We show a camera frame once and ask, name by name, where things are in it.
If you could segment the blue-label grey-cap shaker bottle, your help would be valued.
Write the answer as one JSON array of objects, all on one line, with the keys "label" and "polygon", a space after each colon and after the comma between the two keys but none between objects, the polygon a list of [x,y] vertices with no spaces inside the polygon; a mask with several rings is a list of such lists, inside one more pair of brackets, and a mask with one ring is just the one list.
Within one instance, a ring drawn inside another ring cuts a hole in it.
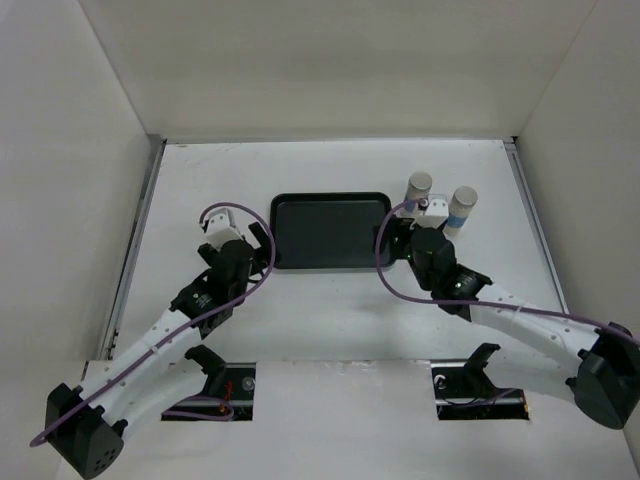
[{"label": "blue-label grey-cap shaker bottle", "polygon": [[455,237],[465,225],[478,201],[477,192],[469,186],[458,187],[449,202],[449,215],[444,225],[445,235]]}]

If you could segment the purple-label grey-cap shaker bottle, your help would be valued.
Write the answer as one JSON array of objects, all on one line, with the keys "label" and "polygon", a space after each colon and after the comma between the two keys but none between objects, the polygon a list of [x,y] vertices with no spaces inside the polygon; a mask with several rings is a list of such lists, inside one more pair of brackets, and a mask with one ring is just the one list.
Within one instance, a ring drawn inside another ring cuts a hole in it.
[{"label": "purple-label grey-cap shaker bottle", "polygon": [[432,184],[433,179],[427,172],[417,171],[411,174],[404,197],[406,205],[401,210],[403,217],[415,218],[426,210]]}]

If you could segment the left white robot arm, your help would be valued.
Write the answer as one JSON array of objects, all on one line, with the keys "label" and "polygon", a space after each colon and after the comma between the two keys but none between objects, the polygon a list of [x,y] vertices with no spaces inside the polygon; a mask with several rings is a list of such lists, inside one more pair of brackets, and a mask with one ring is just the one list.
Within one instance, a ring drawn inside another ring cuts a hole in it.
[{"label": "left white robot arm", "polygon": [[83,479],[103,474],[145,421],[189,397],[210,399],[223,390],[226,363],[204,341],[257,290],[252,276],[271,273],[275,241],[258,220],[249,226],[259,243],[253,247],[222,210],[201,225],[207,269],[105,370],[48,394],[44,430],[31,444],[49,444]]}]

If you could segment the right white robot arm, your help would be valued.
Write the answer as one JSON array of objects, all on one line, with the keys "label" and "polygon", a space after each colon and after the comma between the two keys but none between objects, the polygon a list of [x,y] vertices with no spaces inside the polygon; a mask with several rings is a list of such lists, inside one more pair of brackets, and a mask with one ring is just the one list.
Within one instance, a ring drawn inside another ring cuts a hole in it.
[{"label": "right white robot arm", "polygon": [[639,404],[639,341],[628,329],[528,305],[459,263],[453,243],[437,228],[394,218],[379,236],[429,293],[425,304],[525,345],[502,359],[495,355],[500,345],[480,345],[461,369],[471,393],[532,390],[575,405],[604,427],[626,425]]}]

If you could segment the black plastic tray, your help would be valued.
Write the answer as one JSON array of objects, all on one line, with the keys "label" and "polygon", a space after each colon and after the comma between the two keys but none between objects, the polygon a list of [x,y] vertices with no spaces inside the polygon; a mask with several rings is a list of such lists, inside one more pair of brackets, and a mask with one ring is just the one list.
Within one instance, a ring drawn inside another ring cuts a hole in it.
[{"label": "black plastic tray", "polygon": [[374,253],[378,229],[391,210],[381,192],[282,193],[269,224],[280,270],[373,269],[394,263],[389,247]]}]

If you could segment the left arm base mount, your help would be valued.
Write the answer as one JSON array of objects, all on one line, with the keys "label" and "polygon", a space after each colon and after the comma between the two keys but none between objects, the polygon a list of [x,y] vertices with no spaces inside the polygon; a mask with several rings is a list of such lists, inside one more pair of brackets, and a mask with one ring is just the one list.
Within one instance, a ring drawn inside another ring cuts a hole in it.
[{"label": "left arm base mount", "polygon": [[162,421],[239,422],[253,419],[256,363],[227,363],[197,347],[193,361],[206,376],[202,389],[161,415]]}]

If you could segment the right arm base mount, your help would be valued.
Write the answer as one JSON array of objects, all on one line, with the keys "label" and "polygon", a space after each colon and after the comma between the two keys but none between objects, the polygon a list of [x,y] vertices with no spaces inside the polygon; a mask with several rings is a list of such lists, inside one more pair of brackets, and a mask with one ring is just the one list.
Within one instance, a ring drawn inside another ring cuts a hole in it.
[{"label": "right arm base mount", "polygon": [[483,343],[467,359],[431,362],[439,420],[529,420],[524,392],[498,388],[485,373],[489,359],[499,350],[497,344]]}]

